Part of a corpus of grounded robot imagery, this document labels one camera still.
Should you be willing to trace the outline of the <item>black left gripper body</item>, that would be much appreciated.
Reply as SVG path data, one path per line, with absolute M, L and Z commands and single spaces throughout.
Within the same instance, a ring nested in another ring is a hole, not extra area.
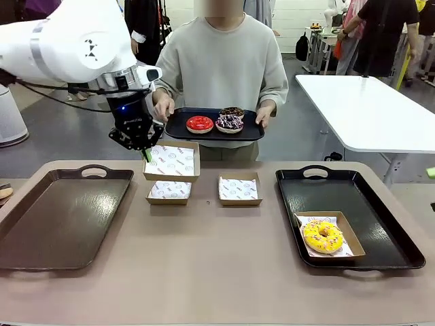
M 145 92 L 131 92 L 123 97 L 107 97 L 110 111 L 114 117 L 114 126 L 128 138 L 145 138 L 152 127 Z

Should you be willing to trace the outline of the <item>person's right hand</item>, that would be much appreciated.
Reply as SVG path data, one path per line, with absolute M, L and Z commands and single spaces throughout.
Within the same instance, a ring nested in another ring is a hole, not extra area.
M 159 121 L 167 122 L 168 117 L 174 113 L 175 102 L 163 89 L 157 89 L 152 93 L 154 113 Z

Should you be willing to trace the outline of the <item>person's left hand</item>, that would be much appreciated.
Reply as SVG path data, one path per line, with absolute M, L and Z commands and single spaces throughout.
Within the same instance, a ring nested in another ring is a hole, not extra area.
M 267 104 L 266 102 L 262 103 L 260 108 L 257 110 L 256 123 L 263 128 L 267 128 L 269 120 L 272 116 L 272 113 L 275 111 L 275 104 Z

